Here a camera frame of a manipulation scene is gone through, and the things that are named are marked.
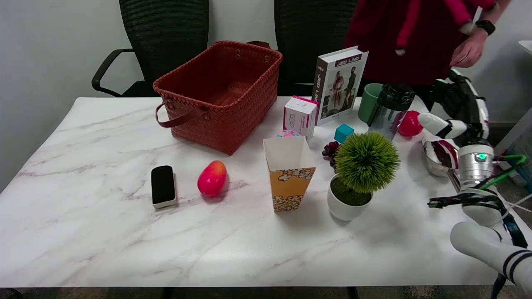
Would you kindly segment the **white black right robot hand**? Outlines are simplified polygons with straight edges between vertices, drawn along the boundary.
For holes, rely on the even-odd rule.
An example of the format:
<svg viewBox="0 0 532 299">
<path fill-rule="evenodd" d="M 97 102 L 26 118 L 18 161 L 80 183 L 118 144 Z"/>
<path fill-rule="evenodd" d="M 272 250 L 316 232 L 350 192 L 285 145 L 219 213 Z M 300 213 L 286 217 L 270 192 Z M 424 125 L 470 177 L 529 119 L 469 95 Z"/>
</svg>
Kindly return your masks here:
<svg viewBox="0 0 532 299">
<path fill-rule="evenodd" d="M 486 98 L 458 70 L 451 69 L 447 79 L 433 84 L 434 111 L 420 113 L 418 122 L 434 136 L 454 140 L 458 147 L 488 145 L 490 118 Z"/>
</svg>

